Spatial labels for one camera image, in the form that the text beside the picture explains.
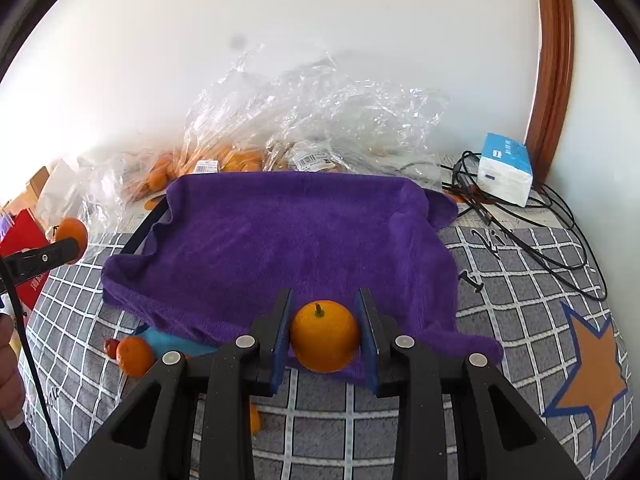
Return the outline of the person's left hand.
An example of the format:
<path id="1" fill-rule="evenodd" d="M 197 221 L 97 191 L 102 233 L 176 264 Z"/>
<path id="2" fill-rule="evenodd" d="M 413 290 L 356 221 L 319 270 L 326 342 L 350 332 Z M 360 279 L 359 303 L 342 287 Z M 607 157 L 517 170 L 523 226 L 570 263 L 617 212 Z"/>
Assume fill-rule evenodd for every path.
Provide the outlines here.
<path id="1" fill-rule="evenodd" d="M 16 354 L 10 345 L 13 331 L 12 318 L 2 314 L 0 327 L 0 408 L 1 416 L 7 422 L 12 422 L 22 414 L 25 402 L 24 382 L 18 370 Z"/>

